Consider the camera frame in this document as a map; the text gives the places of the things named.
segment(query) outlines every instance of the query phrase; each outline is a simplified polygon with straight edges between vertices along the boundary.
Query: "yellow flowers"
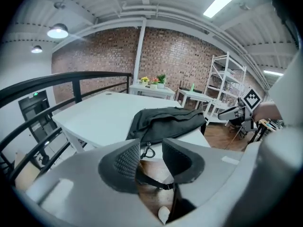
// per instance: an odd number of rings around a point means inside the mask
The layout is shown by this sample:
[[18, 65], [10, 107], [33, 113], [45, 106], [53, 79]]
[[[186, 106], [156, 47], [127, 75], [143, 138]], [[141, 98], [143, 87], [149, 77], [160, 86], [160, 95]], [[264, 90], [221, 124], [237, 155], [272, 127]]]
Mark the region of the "yellow flowers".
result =
[[141, 82], [149, 82], [150, 80], [148, 79], [148, 77], [142, 77], [141, 78]]

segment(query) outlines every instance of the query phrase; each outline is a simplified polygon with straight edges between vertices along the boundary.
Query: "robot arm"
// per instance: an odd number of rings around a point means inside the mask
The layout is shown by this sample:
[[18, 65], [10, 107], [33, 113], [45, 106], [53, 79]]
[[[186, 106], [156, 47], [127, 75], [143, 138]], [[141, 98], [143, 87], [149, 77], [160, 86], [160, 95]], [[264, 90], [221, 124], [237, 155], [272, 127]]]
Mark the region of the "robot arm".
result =
[[238, 98], [238, 105], [219, 113], [218, 119], [229, 121], [238, 119], [245, 131], [256, 131], [257, 126], [252, 119], [252, 112], [261, 103], [261, 100], [259, 94], [252, 87], [249, 87]]

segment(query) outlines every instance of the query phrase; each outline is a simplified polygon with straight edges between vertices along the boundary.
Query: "wooden floor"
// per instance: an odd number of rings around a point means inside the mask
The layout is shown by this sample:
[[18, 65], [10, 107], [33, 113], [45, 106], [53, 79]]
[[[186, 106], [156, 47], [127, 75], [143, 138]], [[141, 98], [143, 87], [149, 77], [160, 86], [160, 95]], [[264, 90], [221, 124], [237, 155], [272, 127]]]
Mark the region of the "wooden floor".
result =
[[[253, 136], [253, 133], [248, 133], [245, 138], [239, 139], [237, 136], [231, 142], [236, 132], [229, 132], [230, 128], [225, 127], [224, 124], [209, 124], [205, 130], [205, 138], [211, 147], [242, 151], [247, 146], [248, 141]], [[170, 176], [164, 161], [151, 162], [141, 161], [145, 173], [153, 179], [163, 182]], [[158, 216], [158, 209], [166, 206], [171, 209], [174, 192], [173, 190], [157, 190], [156, 187], [150, 185], [138, 185], [139, 195], [145, 206], [155, 215]]]
[[206, 127], [204, 137], [211, 147], [234, 151], [243, 151], [246, 148], [247, 143], [253, 137], [254, 133], [249, 132], [243, 139], [240, 139], [239, 136], [237, 136], [230, 144], [237, 133], [236, 131], [230, 132], [231, 129], [232, 128], [230, 126], [225, 127], [224, 124], [221, 123], [209, 124]]

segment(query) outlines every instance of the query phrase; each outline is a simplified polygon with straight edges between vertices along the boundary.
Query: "brick wall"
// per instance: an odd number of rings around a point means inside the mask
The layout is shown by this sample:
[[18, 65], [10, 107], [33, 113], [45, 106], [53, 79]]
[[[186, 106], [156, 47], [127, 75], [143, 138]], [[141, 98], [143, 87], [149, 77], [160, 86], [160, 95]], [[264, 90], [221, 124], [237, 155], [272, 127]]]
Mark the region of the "brick wall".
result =
[[[139, 34], [139, 29], [119, 28], [73, 41], [53, 53], [52, 73], [89, 70], [133, 73]], [[126, 77], [81, 80], [81, 93], [124, 81]], [[124, 88], [121, 85], [109, 90]], [[71, 83], [54, 86], [53, 91], [57, 103], [73, 97]]]
[[204, 91], [212, 56], [223, 55], [217, 47], [184, 33], [146, 28], [139, 78], [166, 74], [167, 86], [176, 90], [180, 81]]
[[[132, 27], [111, 29], [88, 35], [74, 41], [53, 54], [52, 73], [68, 71], [104, 70], [117, 72], [134, 72], [136, 50], [140, 30]], [[165, 73], [167, 86], [176, 90], [180, 81], [195, 84], [195, 89], [203, 91], [211, 67], [212, 56], [224, 52], [198, 38], [166, 29], [146, 28], [142, 47], [138, 77], [155, 77]], [[125, 81], [124, 78], [89, 79], [80, 82], [81, 92], [92, 91]], [[246, 74], [245, 87], [253, 86], [263, 97], [264, 92], [256, 80]], [[125, 88], [113, 88], [119, 91]], [[211, 96], [216, 92], [208, 90]], [[54, 87], [56, 102], [72, 97], [71, 83]], [[192, 108], [194, 102], [188, 102]]]

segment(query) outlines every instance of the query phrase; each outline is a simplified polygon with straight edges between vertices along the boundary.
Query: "white ceiling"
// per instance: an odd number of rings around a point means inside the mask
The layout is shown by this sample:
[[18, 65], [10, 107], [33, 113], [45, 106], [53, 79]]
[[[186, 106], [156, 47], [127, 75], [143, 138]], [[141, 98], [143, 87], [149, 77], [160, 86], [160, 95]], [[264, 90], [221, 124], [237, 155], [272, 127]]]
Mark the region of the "white ceiling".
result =
[[[251, 66], [263, 87], [268, 89], [276, 77], [265, 77], [263, 70], [283, 72], [296, 53], [294, 42], [271, 0], [233, 0], [209, 19], [203, 12], [213, 1], [25, 0], [2, 43], [45, 41], [58, 47], [62, 40], [46, 35], [56, 23], [65, 24], [70, 34], [78, 34], [113, 19], [146, 16], [186, 25], [205, 33], [209, 40], [226, 45]], [[55, 2], [63, 2], [66, 8], [56, 9]], [[245, 3], [250, 10], [241, 9], [240, 3]]]

